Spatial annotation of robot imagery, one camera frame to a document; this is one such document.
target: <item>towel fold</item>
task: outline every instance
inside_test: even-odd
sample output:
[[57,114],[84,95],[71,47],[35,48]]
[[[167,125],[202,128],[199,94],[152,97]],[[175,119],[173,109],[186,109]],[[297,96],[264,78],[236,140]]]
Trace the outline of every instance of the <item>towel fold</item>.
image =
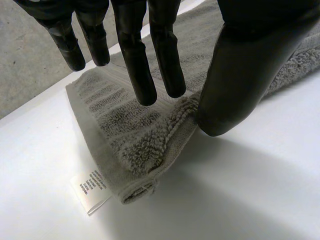
[[[158,93],[154,105],[142,106],[136,100],[121,53],[112,55],[109,65],[85,72],[66,87],[90,153],[109,189],[123,204],[155,191],[159,176],[195,131],[200,90],[222,25],[218,3],[212,0],[177,17],[174,32],[187,87],[179,99],[166,93],[150,36],[143,42]],[[319,66],[317,34],[306,38],[303,49],[284,65],[266,95]]]

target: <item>terry loop texture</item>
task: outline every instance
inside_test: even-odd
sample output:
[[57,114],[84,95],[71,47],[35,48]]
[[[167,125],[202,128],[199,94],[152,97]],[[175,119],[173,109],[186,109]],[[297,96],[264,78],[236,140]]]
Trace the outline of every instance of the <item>terry loop texture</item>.
[[[195,131],[200,90],[222,25],[218,3],[212,0],[178,16],[174,32],[187,87],[179,99],[166,93],[150,36],[143,41],[158,93],[154,105],[142,106],[136,100],[121,53],[113,55],[108,66],[89,70],[66,87],[92,157],[123,204],[154,192],[159,176]],[[311,44],[310,37],[283,66],[266,95],[319,66],[320,41],[313,37]]]

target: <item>gray towel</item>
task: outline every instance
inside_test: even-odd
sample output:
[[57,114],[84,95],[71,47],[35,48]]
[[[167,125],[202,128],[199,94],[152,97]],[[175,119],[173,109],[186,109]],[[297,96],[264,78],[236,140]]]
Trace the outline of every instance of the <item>gray towel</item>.
[[[170,98],[165,91],[150,36],[143,41],[158,93],[154,105],[146,107],[137,102],[121,53],[111,56],[113,63],[85,72],[66,87],[92,157],[109,189],[123,204],[155,191],[159,176],[173,164],[195,131],[200,90],[222,25],[213,0],[178,16],[174,32],[187,86],[179,99]],[[319,58],[318,48],[294,55],[266,94],[314,70]]]

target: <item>black rubber fingertip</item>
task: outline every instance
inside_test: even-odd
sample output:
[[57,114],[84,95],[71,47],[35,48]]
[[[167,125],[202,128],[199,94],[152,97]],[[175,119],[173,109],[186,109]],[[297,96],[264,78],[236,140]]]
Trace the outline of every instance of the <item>black rubber fingertip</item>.
[[179,98],[186,92],[186,83],[180,65],[171,65],[164,70],[165,90],[171,98]]
[[105,37],[93,42],[87,41],[87,45],[95,65],[102,67],[110,63],[110,54]]
[[152,79],[145,52],[145,46],[123,51],[124,61],[129,73],[131,84],[138,102],[150,106],[157,100],[157,91]]
[[79,44],[76,44],[72,51],[64,51],[60,49],[60,52],[72,71],[78,72],[86,67],[86,61],[81,52]]
[[186,92],[186,83],[180,66],[178,40],[173,32],[152,32],[152,36],[165,90],[171,98],[179,98]]

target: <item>towel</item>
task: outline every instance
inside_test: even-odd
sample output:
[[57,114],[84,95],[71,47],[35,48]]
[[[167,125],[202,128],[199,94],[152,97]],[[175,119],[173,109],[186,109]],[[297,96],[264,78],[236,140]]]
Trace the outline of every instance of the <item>towel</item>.
[[[150,36],[143,42],[158,93],[154,105],[142,106],[136,100],[121,53],[112,55],[109,65],[85,72],[66,87],[90,153],[122,204],[152,194],[160,175],[174,163],[195,131],[201,89],[222,25],[216,0],[205,1],[177,17],[174,32],[187,88],[178,99],[166,93]],[[319,66],[320,41],[310,39],[283,66],[266,95]]]

